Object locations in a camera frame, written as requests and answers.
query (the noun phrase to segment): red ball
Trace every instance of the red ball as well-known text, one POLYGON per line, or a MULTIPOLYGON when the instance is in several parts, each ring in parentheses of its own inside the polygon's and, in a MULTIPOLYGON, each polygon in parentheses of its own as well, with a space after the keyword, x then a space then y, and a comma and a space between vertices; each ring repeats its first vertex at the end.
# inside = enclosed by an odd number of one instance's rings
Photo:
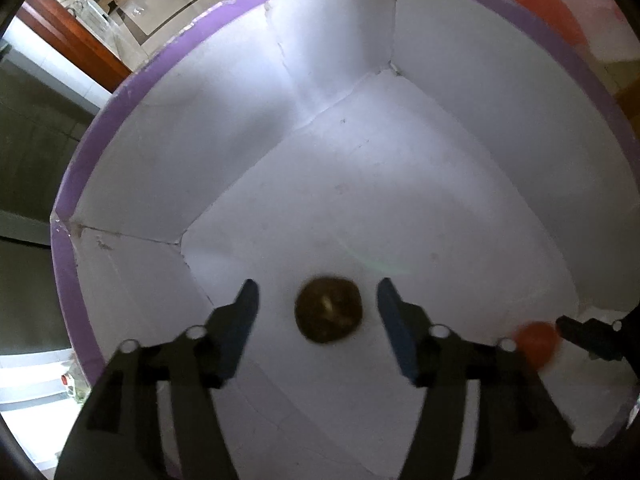
POLYGON ((542 370, 553 358, 560 346, 556 326, 545 321, 533 321, 522 325, 513 340, 534 370, 542 370))

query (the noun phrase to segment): purple tape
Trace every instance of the purple tape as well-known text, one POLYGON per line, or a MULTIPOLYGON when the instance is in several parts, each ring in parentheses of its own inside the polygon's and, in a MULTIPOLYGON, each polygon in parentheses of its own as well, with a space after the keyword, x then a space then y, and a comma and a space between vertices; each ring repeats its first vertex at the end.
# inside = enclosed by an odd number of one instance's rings
MULTIPOLYGON (((114 135, 140 101, 191 50, 227 23, 267 0, 225 0, 198 17, 180 36, 172 40, 154 58, 132 74, 114 93, 109 103, 94 119, 69 164, 54 205, 51 249, 60 305, 66 328, 84 373, 95 384, 104 369, 104 357, 96 342, 76 271, 74 248, 63 224, 78 206, 84 187, 94 167, 114 135)), ((527 34, 574 78, 603 115, 629 161, 640 187, 640 142, 611 95, 586 63, 532 12, 513 0, 475 0, 493 10, 527 34)))

